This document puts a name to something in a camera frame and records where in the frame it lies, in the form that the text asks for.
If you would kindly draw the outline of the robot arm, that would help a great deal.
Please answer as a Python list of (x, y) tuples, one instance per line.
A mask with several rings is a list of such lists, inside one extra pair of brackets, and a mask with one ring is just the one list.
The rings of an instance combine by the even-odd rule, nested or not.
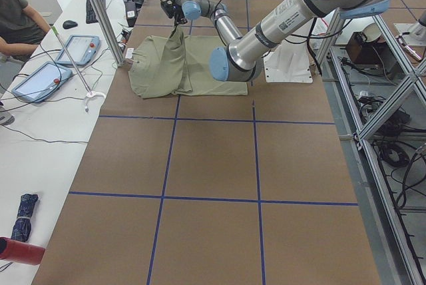
[(177, 0), (188, 20), (207, 17), (225, 45), (210, 55), (210, 74), (217, 81), (248, 82), (259, 73), (263, 55), (313, 18), (338, 10), (342, 19), (370, 17), (385, 12), (391, 0), (284, 0), (247, 34), (242, 35), (221, 3)]

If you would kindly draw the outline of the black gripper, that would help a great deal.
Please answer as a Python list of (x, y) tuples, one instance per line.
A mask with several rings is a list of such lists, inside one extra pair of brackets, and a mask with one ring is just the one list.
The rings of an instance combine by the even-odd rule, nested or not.
[(184, 16), (182, 9), (177, 7), (174, 10), (174, 26), (177, 27), (181, 24), (187, 24), (187, 18)]

